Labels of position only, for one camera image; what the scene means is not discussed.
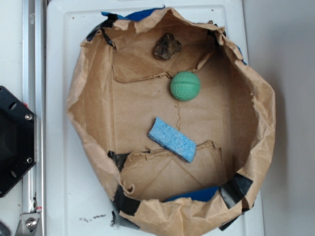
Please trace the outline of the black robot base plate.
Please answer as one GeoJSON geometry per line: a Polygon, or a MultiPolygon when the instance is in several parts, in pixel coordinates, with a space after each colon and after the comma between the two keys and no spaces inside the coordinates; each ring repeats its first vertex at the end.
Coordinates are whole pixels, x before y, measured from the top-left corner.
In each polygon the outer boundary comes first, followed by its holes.
{"type": "Polygon", "coordinates": [[[35,164],[36,115],[6,87],[0,87],[0,196],[35,164]]]}

